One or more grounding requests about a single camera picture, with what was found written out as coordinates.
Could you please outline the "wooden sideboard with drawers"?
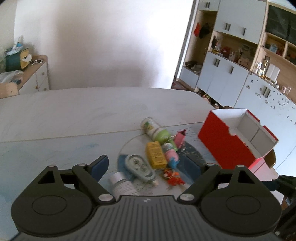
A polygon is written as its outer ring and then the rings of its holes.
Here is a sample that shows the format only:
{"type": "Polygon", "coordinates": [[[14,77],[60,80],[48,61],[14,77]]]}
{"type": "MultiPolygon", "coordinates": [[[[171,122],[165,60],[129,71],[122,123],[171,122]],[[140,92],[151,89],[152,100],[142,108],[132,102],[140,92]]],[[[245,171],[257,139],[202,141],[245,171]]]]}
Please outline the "wooden sideboard with drawers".
{"type": "Polygon", "coordinates": [[[16,83],[1,83],[1,99],[19,94],[33,94],[50,90],[48,57],[47,55],[34,56],[33,60],[41,59],[42,63],[29,65],[23,72],[23,79],[16,83]]]}

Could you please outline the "white sunglasses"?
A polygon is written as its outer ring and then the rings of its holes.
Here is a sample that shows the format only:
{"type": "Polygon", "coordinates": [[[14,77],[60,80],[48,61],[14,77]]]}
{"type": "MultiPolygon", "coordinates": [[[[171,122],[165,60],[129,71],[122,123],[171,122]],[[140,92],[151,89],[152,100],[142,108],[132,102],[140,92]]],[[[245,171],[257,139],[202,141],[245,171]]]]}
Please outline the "white sunglasses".
{"type": "Polygon", "coordinates": [[[35,64],[41,64],[41,63],[43,63],[43,62],[44,62],[43,59],[36,59],[36,60],[31,60],[31,61],[29,62],[29,64],[30,64],[30,65],[35,65],[35,64]]]}

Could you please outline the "yellow small carton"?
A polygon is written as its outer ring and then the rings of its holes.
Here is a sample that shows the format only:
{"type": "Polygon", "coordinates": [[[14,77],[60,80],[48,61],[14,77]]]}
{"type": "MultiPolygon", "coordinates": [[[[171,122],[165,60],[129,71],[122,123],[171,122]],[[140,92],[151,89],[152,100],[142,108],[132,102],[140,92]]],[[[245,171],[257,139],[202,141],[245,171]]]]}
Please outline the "yellow small carton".
{"type": "Polygon", "coordinates": [[[167,160],[158,141],[146,144],[145,153],[151,167],[155,170],[165,169],[167,160]]]}

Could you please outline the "red cardboard box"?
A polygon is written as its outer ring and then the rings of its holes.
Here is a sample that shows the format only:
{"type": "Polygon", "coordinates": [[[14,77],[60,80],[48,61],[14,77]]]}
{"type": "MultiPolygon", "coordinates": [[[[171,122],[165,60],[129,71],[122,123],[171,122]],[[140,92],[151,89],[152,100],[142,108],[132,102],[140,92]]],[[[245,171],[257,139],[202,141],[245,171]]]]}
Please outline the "red cardboard box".
{"type": "Polygon", "coordinates": [[[223,169],[252,168],[276,146],[278,138],[248,109],[209,112],[198,138],[223,169]]]}

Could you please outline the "teal yellow tissue box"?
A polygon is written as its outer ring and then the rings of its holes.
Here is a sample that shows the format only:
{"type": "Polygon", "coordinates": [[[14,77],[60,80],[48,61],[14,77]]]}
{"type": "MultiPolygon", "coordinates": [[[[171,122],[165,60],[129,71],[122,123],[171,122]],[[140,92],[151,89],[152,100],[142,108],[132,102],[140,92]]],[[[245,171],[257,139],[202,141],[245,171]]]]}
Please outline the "teal yellow tissue box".
{"type": "Polygon", "coordinates": [[[5,51],[6,72],[24,70],[32,60],[32,54],[28,48],[18,43],[5,51]]]}

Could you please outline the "white cabinet wall unit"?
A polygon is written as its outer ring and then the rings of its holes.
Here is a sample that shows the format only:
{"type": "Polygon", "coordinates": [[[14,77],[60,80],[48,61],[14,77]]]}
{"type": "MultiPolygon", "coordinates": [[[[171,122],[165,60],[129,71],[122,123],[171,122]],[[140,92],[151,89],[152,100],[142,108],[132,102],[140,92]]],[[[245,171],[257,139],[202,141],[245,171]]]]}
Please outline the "white cabinet wall unit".
{"type": "Polygon", "coordinates": [[[279,174],[295,172],[295,6],[194,1],[177,77],[216,106],[246,108],[278,137],[279,174]]]}

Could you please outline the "red orange toy figure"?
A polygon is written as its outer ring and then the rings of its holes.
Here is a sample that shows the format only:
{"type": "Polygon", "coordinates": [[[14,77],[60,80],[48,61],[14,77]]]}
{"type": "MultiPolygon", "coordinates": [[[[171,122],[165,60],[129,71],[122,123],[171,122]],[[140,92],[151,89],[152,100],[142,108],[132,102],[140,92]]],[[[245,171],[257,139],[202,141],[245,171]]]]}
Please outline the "red orange toy figure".
{"type": "Polygon", "coordinates": [[[185,185],[185,181],[180,177],[179,173],[171,168],[163,170],[163,177],[171,186],[185,185]]]}

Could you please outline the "pink blue pig toy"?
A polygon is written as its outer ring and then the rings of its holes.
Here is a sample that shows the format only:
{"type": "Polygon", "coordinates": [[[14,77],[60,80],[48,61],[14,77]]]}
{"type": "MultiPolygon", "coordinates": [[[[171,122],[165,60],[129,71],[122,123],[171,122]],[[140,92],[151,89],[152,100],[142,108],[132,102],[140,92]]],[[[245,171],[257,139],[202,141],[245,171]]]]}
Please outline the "pink blue pig toy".
{"type": "Polygon", "coordinates": [[[168,162],[169,167],[172,169],[176,169],[180,160],[173,145],[171,143],[164,143],[162,145],[162,150],[168,162]]]}

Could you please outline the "jar with green lid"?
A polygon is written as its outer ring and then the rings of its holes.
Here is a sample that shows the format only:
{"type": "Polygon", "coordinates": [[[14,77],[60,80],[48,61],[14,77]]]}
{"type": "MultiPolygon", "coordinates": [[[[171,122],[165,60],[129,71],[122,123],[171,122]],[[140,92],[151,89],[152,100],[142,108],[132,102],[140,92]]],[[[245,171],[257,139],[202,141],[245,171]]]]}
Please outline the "jar with green lid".
{"type": "Polygon", "coordinates": [[[158,141],[161,145],[171,138],[171,133],[161,127],[153,118],[147,117],[141,122],[141,127],[154,142],[158,141]]]}

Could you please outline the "white speckled bottle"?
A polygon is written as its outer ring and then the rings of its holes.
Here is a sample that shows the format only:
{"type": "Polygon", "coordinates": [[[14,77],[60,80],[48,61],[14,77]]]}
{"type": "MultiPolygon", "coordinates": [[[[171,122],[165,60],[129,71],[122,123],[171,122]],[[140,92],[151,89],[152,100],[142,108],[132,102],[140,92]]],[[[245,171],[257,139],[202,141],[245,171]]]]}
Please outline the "white speckled bottle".
{"type": "Polygon", "coordinates": [[[126,179],[123,172],[116,172],[109,178],[113,195],[116,199],[119,199],[122,195],[138,196],[139,193],[132,184],[132,182],[126,179]]]}

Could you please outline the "pink binder clip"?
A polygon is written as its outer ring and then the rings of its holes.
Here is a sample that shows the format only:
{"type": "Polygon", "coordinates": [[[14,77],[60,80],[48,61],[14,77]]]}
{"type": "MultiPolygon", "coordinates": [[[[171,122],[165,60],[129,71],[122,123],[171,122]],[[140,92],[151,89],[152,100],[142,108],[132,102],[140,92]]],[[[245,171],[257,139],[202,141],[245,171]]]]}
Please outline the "pink binder clip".
{"type": "Polygon", "coordinates": [[[186,129],[178,131],[174,137],[174,143],[178,149],[180,149],[185,141],[186,129]]]}

